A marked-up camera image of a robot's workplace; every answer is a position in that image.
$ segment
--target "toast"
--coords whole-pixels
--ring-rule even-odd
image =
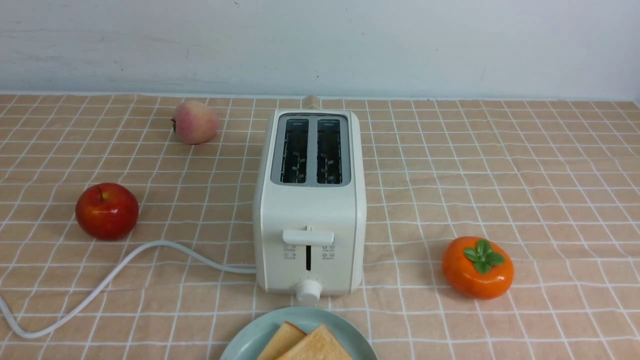
[[[325,324],[275,360],[353,360]]]
[[[275,360],[307,335],[290,322],[284,322],[256,360]]]

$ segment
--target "white cord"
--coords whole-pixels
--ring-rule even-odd
[[[107,284],[109,283],[109,281],[113,280],[113,278],[118,275],[118,272],[120,272],[122,270],[122,268],[128,264],[128,262],[131,261],[131,259],[133,259],[136,255],[138,255],[139,253],[143,252],[144,250],[147,250],[151,247],[156,247],[156,246],[168,246],[168,247],[172,247],[174,249],[180,250],[182,252],[184,252],[185,254],[189,255],[189,256],[193,256],[194,258],[200,260],[201,262],[203,262],[206,265],[211,266],[212,268],[216,268],[218,270],[221,271],[226,271],[226,272],[233,272],[236,274],[255,274],[255,267],[247,267],[247,268],[235,268],[233,266],[228,266],[228,265],[222,265],[222,264],[218,264],[215,263],[207,258],[205,258],[204,256],[198,254],[197,252],[184,247],[178,243],[174,243],[171,241],[166,241],[166,240],[158,240],[158,241],[152,241],[150,243],[146,243],[140,247],[138,247],[136,250],[133,250],[129,255],[127,255],[126,258],[124,258],[119,264],[118,266],[115,267],[115,269],[113,269],[111,271],[111,273],[109,273],[109,275],[107,275],[107,277],[104,278],[104,280],[100,283],[100,285],[98,285],[96,287],[95,290],[93,290],[93,292],[91,292],[91,294],[89,294],[89,296],[87,296],[81,303],[80,305],[78,305],[75,309],[73,309],[73,311],[71,311],[69,314],[67,314],[65,317],[63,317],[62,319],[58,320],[58,322],[54,323],[53,325],[49,326],[46,329],[40,330],[40,331],[36,331],[36,332],[26,332],[25,330],[23,330],[20,325],[18,325],[18,323],[15,321],[13,315],[11,314],[11,311],[9,310],[9,307],[6,305],[6,303],[4,302],[4,299],[2,297],[0,297],[0,311],[2,311],[2,314],[4,315],[4,317],[6,318],[6,321],[9,323],[9,326],[11,327],[11,330],[13,330],[13,332],[15,332],[16,335],[20,336],[21,338],[24,339],[35,339],[35,338],[39,338],[41,336],[45,336],[47,334],[49,334],[52,331],[55,331],[58,327],[61,327],[64,323],[66,323],[67,321],[71,320],[71,318],[73,318],[76,314],[78,314],[80,311],[82,311],[82,309],[84,309],[91,301],[93,301],[95,299],[96,296],[98,296],[98,293],[100,293],[100,291],[102,291],[104,289],[105,286],[107,286]]]

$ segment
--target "white wall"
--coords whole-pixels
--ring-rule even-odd
[[[640,99],[640,1],[4,0],[10,90]]]

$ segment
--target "persimmon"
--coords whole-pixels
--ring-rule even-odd
[[[502,248],[478,236],[454,239],[444,252],[442,271],[454,290],[481,300],[505,294],[515,272]]]

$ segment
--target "white toaster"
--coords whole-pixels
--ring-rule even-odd
[[[367,199],[358,117],[276,110],[253,198],[256,279],[299,304],[345,295],[362,281]]]

